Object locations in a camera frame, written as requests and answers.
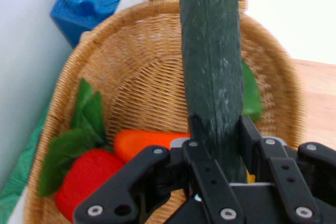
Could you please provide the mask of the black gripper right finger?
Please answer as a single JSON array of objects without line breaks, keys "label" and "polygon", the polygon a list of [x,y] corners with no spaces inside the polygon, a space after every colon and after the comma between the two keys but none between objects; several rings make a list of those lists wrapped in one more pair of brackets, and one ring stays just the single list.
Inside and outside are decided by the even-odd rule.
[{"label": "black gripper right finger", "polygon": [[276,137],[263,137],[247,115],[238,123],[240,154],[257,182],[276,192],[285,223],[335,223],[335,150],[316,142],[297,150]]}]

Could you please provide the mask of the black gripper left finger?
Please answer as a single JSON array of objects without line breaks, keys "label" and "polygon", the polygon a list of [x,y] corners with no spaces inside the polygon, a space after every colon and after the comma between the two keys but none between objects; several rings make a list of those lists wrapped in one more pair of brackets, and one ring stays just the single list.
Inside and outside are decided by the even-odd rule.
[{"label": "black gripper left finger", "polygon": [[237,197],[204,146],[208,130],[197,115],[189,122],[191,139],[146,147],[75,209],[74,222],[145,223],[181,189],[187,200],[168,223],[244,223]]}]

